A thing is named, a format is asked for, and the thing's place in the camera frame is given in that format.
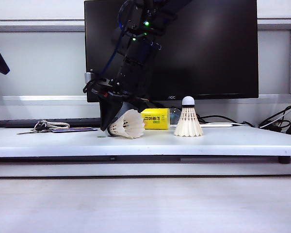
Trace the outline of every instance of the keys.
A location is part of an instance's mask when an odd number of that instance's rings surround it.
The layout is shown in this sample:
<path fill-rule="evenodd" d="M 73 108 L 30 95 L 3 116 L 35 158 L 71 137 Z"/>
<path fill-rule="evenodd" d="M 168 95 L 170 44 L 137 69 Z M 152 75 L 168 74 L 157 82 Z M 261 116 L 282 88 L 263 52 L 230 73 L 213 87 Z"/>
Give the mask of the keys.
<path fill-rule="evenodd" d="M 21 135 L 21 134 L 30 134 L 30 133 L 47 133 L 47 132 L 50 132 L 50 130 L 35 130 L 35 129 L 32 129 L 28 132 L 23 132 L 23 133 L 18 133 L 18 135 Z"/>

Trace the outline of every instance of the badminton shuttlecock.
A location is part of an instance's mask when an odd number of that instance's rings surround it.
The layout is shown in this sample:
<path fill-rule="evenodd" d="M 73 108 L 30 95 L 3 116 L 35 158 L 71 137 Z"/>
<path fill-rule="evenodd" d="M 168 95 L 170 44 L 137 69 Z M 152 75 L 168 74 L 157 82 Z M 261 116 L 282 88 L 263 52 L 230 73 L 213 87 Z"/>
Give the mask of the badminton shuttlecock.
<path fill-rule="evenodd" d="M 191 96 L 186 96 L 182 100 L 182 111 L 174 135 L 194 137 L 203 135 L 203 130 L 199 125 L 195 102 Z"/>
<path fill-rule="evenodd" d="M 138 111 L 130 109 L 126 111 L 116 122 L 109 126 L 111 135 L 119 135 L 128 138 L 139 138 L 144 134 L 145 124 Z"/>

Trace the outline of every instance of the white floor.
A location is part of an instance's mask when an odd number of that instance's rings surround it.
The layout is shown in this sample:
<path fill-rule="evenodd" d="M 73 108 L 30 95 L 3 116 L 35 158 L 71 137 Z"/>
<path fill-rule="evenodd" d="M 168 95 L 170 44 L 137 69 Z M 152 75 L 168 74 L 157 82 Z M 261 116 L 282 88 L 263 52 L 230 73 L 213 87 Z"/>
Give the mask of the white floor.
<path fill-rule="evenodd" d="M 0 180 L 0 233 L 291 233 L 291 176 Z"/>

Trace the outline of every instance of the white table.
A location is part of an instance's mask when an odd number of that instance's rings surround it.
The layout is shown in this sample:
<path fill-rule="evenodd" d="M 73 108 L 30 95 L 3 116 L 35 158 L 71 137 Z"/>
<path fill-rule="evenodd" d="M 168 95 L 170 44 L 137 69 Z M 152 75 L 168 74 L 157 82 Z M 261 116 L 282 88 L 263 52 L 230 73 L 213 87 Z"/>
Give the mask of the white table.
<path fill-rule="evenodd" d="M 177 137 L 173 130 L 146 131 L 140 139 L 99 137 L 104 132 L 36 133 L 29 129 L 0 129 L 0 159 L 61 158 L 81 162 L 0 163 L 0 176 L 81 175 L 251 175 L 291 174 L 291 163 L 281 165 L 270 157 L 291 156 L 291 135 L 246 126 L 205 128 L 202 137 Z M 117 156 L 114 161 L 88 161 L 88 157 Z M 221 159 L 201 156 L 225 156 Z"/>

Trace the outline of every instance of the shuttlecock feathers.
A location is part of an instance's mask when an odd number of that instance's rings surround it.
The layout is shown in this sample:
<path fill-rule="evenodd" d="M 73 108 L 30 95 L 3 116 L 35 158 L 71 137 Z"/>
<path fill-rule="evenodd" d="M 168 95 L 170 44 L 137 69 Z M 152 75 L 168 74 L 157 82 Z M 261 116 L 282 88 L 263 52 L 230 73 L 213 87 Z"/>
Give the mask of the shuttlecock feathers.
<path fill-rule="evenodd" d="M 116 122 L 109 126 L 111 135 L 119 135 L 127 138 L 139 138 L 144 134 L 145 124 L 138 111 L 130 109 L 126 111 Z"/>
<path fill-rule="evenodd" d="M 182 100 L 182 111 L 174 135 L 176 136 L 201 136 L 203 130 L 199 125 L 195 112 L 195 102 L 190 96 Z"/>

